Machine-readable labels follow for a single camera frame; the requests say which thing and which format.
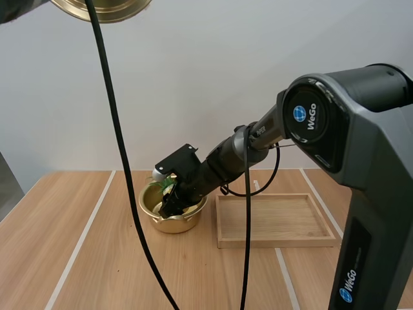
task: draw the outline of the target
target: green object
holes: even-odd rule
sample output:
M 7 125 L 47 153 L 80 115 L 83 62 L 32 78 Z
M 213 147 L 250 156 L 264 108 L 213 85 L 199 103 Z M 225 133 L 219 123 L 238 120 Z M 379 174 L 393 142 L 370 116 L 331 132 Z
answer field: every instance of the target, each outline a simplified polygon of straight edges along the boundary
M 165 189 L 167 189 L 169 186 L 171 186 L 172 184 L 175 184 L 175 183 L 176 183 L 175 178 L 171 178 L 169 176 L 161 182 L 149 183 L 149 186 L 158 186 L 160 188 L 159 192 L 163 193 L 163 191 Z

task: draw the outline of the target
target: power cord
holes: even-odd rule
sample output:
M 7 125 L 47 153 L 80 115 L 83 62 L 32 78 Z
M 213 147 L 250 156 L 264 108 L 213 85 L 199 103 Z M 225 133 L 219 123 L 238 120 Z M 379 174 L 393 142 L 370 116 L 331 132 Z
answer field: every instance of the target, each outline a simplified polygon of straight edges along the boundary
M 115 128 L 117 146 L 119 147 L 119 153 L 122 159 L 123 170 L 125 172 L 126 186 L 128 188 L 128 195 L 129 195 L 129 202 L 130 202 L 130 207 L 132 209 L 132 216 L 134 218 L 137 235 L 139 236 L 139 240 L 141 241 L 142 249 L 143 249 L 143 252 L 145 253 L 146 259 L 148 260 L 150 268 L 154 272 L 156 280 L 161 286 L 162 291 L 165 293 L 165 296 L 168 298 L 174 310 L 179 310 L 177 304 L 175 303 L 175 300 L 172 298 L 172 295 L 169 293 L 168 288 L 166 287 L 161 274 L 157 270 L 155 261 L 152 258 L 152 255 L 150 254 L 149 247 L 148 247 L 148 244 L 145 239 L 145 235 L 142 230 L 141 222 L 139 221 L 139 215 L 137 213 L 137 206 L 136 206 L 136 199 L 135 199 L 134 184 L 132 182 L 132 173 L 130 172 L 128 156 L 126 155 L 125 143 L 123 141 L 123 136 L 122 136 L 121 123 L 119 121 L 119 115 L 117 113 L 115 93 L 114 93 L 114 88 L 112 85 L 112 79 L 110 77 L 109 64 L 108 64 L 108 60 L 106 57 L 106 50 L 105 50 L 105 44 L 103 43 L 101 27 L 99 25 L 99 20 L 97 19 L 96 10 L 95 10 L 93 1 L 85 0 L 85 3 L 86 3 L 86 7 L 88 8 L 90 22 L 93 27 L 93 32 L 96 38 L 97 50 L 99 52 L 99 57 L 101 60 L 103 77 L 105 79 L 106 91 L 108 93 L 110 113 L 112 115 L 112 121 L 113 121 L 114 128 Z
M 122 130 L 121 130 L 121 123 L 119 120 L 119 114 L 117 113 L 117 107 L 116 107 L 116 99 L 115 99 L 115 93 L 114 93 L 114 88 L 112 84 L 112 78 L 110 77 L 110 71 L 109 71 L 109 64 L 108 60 L 106 57 L 106 50 L 105 50 L 105 44 L 103 43 L 103 36 L 101 32 L 101 28 L 99 25 L 99 20 L 96 15 L 96 10 L 93 4 L 92 0 L 85 0 L 86 7 L 88 9 L 89 17 L 90 17 L 90 22 L 92 24 L 92 28 L 94 31 L 95 39 L 96 39 L 96 45 L 97 45 L 97 50 L 99 52 L 99 58 L 101 61 L 101 66 L 102 66 L 102 71 L 103 71 L 103 77 L 105 79 L 105 86 L 106 86 L 106 91 L 108 94 L 108 100 L 109 100 L 109 106 L 110 106 L 110 113 L 112 116 L 112 121 L 114 124 L 114 129 L 115 129 L 115 135 L 116 135 L 116 141 L 117 141 L 117 146 L 119 147 L 119 153 L 121 155 L 122 159 L 122 165 L 123 165 L 123 170 L 125 172 L 125 179 L 126 179 L 126 187 L 128 189 L 128 195 L 129 195 L 129 202 L 130 202 L 130 207 L 132 210 L 132 216 L 134 219 L 135 223 L 135 228 L 137 231 L 137 235 L 139 236 L 139 240 L 142 245 L 143 252 L 145 253 L 146 259 L 148 260 L 149 266 L 152 269 L 156 280 L 158 281 L 159 285 L 162 288 L 162 291 L 164 292 L 165 296 L 168 298 L 169 302 L 171 303 L 172 307 L 174 310 L 179 310 L 177 304 L 175 303 L 175 300 L 173 299 L 172 295 L 169 293 L 168 288 L 166 287 L 161 274 L 159 273 L 155 261 L 152 258 L 152 255 L 150 254 L 150 250 L 148 247 L 148 244 L 145 239 L 145 234 L 143 233 L 142 225 L 139 220 L 139 214 L 137 212 L 137 205 L 136 205 L 136 198 L 135 198 L 135 190 L 134 190 L 134 184 L 132 181 L 132 173 L 130 172 L 130 166 L 129 166 L 129 160 L 128 156 L 126 154 L 126 148 L 125 148 L 125 143 L 123 141 L 123 135 L 122 135 Z M 251 246 L 251 196 L 259 194 L 260 192 L 264 191 L 272 182 L 274 177 L 276 176 L 278 166 L 279 166 L 279 147 L 278 143 L 276 143 L 277 147 L 277 161 L 276 161 L 276 166 L 274 168 L 274 171 L 267 182 L 267 184 L 260 190 L 251 193 L 251 188 L 250 188 L 250 167 L 248 166 L 248 142 L 249 142 L 249 128 L 247 128 L 244 131 L 244 168 L 245 168 L 245 195 L 244 194 L 238 194 L 235 192 L 232 192 L 230 189 L 227 188 L 229 192 L 236 196 L 242 196 L 246 198 L 246 205 L 247 205 L 247 232 L 246 232 L 246 237 L 245 237 L 245 260 L 244 260 L 244 275 L 243 275 L 243 288 L 242 288 L 242 293 L 241 293 L 241 305 L 240 309 L 244 310 L 245 308 L 245 300 L 247 297 L 247 285 L 248 285 L 248 270 L 249 270 L 249 263 L 250 263 L 250 246 Z
M 272 183 L 272 181 L 274 180 L 274 178 L 276 177 L 276 174 L 277 174 L 277 171 L 278 171 L 278 167 L 279 167 L 279 160 L 280 160 L 280 155 L 281 155 L 281 154 L 280 154 L 280 151 L 279 151 L 280 146 L 279 146 L 278 143 L 276 143 L 276 146 L 275 146 L 274 148 L 276 149 L 276 154 L 277 154 L 277 155 L 276 155 L 276 156 L 277 156 L 276 166 L 274 167 L 274 170 L 272 171 L 272 174 L 271 174 L 270 178 L 268 179 L 268 181 L 265 183 L 265 185 L 264 185 L 262 188 L 260 188 L 258 191 L 252 192 L 252 193 L 251 193 L 251 196 L 255 196 L 255 195 L 259 194 L 260 192 L 265 191 L 265 190 L 267 189 L 267 187 L 270 186 L 270 184 Z M 228 184 L 226 184 L 226 185 L 224 185 L 224 186 L 221 186 L 221 192 L 222 192 L 224 195 L 230 193 L 230 194 L 233 194 L 234 196 L 237 196 L 237 197 L 246 197 L 246 194 L 240 194 L 240 193 L 238 193 L 238 192 L 231 191 L 230 188 L 229 188 L 229 186 L 228 186 Z
M 244 130 L 244 170 L 245 170 L 245 204 L 247 206 L 247 234 L 245 236 L 245 258 L 244 258 L 244 277 L 243 290 L 241 293 L 240 310 L 245 308 L 247 297 L 248 270 L 250 267 L 250 247 L 251 247 L 251 188 L 250 188 L 250 166 L 248 165 L 248 142 L 250 128 Z

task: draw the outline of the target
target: black robotic arm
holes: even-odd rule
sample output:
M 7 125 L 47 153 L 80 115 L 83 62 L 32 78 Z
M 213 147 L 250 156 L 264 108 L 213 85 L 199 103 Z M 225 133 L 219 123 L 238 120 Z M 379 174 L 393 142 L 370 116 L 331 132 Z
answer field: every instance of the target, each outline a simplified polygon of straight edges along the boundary
M 413 81 L 386 64 L 296 79 L 204 162 L 185 145 L 156 165 L 157 180 L 177 175 L 162 216 L 182 214 L 244 173 L 245 130 L 248 166 L 291 138 L 352 189 L 329 309 L 396 309 L 413 266 Z

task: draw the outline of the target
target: wooden table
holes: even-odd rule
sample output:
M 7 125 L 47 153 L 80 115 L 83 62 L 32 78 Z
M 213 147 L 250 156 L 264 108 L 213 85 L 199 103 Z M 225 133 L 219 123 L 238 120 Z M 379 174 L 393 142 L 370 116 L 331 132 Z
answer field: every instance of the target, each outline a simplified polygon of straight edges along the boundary
M 270 173 L 252 171 L 252 188 Z M 149 175 L 133 172 L 137 193 Z M 231 188 L 243 192 L 243 182 Z M 350 191 L 323 171 L 280 170 L 267 192 L 310 193 L 340 237 Z M 239 308 L 244 250 L 217 248 L 213 194 L 198 226 L 183 234 L 155 231 L 139 214 L 181 309 Z M 252 249 L 247 309 L 326 309 L 338 254 Z M 399 307 L 413 308 L 412 279 Z M 137 238 L 122 172 L 49 174 L 0 223 L 0 309 L 171 309 Z

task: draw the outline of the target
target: brass bowl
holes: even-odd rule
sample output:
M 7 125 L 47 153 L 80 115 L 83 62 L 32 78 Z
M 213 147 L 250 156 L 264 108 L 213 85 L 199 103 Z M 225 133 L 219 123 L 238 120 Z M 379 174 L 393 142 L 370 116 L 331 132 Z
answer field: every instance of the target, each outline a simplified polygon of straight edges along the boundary
M 139 205 L 143 212 L 150 218 L 150 224 L 168 234 L 179 234 L 188 231 L 198 224 L 202 208 L 207 204 L 208 196 L 205 196 L 197 205 L 189 207 L 182 215 L 162 218 L 156 210 L 162 205 L 162 194 L 157 186 L 147 185 L 139 194 Z
M 52 0 L 58 8 L 71 16 L 90 21 L 84 0 Z M 151 0 L 94 0 L 96 14 L 101 23 L 123 21 L 142 11 Z

